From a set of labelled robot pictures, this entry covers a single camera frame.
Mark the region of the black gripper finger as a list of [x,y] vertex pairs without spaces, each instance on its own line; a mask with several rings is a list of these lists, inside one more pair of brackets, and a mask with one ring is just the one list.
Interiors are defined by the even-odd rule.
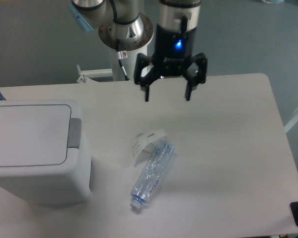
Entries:
[[[195,74],[191,74],[188,70],[192,64],[195,64],[198,67],[198,71],[195,72]],[[191,93],[197,88],[198,84],[206,83],[207,67],[208,59],[204,53],[198,53],[197,55],[187,59],[185,69],[183,71],[183,76],[187,80],[185,91],[185,99],[187,101],[190,100]]]
[[[149,87],[158,80],[163,73],[163,63],[157,57],[157,53],[152,56],[147,56],[142,53],[137,54],[135,70],[134,70],[134,83],[140,85],[141,90],[145,92],[145,101],[149,101]],[[143,74],[142,71],[152,64],[152,68]]]

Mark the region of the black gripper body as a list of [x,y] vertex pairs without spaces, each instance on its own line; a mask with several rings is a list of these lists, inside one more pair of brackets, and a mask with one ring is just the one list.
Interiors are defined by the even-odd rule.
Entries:
[[194,63],[192,53],[195,36],[196,28],[187,31],[168,30],[158,24],[151,76],[193,77],[188,69]]

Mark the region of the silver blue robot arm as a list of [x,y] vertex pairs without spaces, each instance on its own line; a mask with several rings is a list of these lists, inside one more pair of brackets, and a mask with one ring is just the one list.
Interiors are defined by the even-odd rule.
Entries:
[[84,31],[97,30],[109,50],[109,70],[78,72],[79,78],[112,77],[133,81],[146,95],[162,77],[182,76],[185,98],[206,82],[208,60],[193,54],[201,2],[161,0],[158,23],[141,12],[138,0],[72,0],[69,9]]

